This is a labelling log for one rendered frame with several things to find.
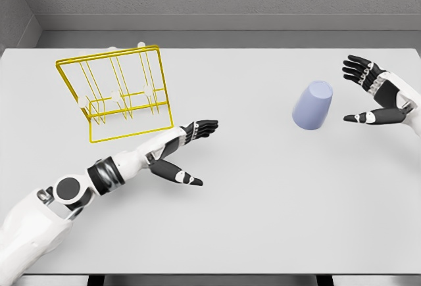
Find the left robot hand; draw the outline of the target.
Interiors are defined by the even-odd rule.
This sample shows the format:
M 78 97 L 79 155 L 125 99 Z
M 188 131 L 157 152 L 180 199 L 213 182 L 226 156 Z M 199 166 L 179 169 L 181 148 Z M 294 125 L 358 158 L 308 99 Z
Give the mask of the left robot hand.
M 174 183 L 202 186 L 203 182 L 199 178 L 193 177 L 165 158 L 191 141 L 209 137 L 217 128 L 217 120 L 194 121 L 186 126 L 177 126 L 160 133 L 139 146 L 137 151 L 145 156 L 145 166 L 154 175 Z

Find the lavender plastic cup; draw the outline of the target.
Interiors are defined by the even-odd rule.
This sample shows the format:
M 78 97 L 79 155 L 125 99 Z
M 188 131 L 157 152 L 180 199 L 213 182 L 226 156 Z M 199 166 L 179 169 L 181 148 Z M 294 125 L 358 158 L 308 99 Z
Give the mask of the lavender plastic cup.
M 311 82 L 295 104 L 293 121 L 305 130 L 319 129 L 328 115 L 332 97 L 333 89 L 328 82 Z

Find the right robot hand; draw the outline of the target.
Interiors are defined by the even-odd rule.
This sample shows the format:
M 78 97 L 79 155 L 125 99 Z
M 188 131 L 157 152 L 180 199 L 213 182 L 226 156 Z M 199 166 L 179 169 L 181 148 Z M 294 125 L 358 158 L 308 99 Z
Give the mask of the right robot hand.
M 421 137 L 421 93 L 371 60 L 349 55 L 343 64 L 343 77 L 361 86 L 381 106 L 346 115 L 344 121 L 371 126 L 405 124 Z

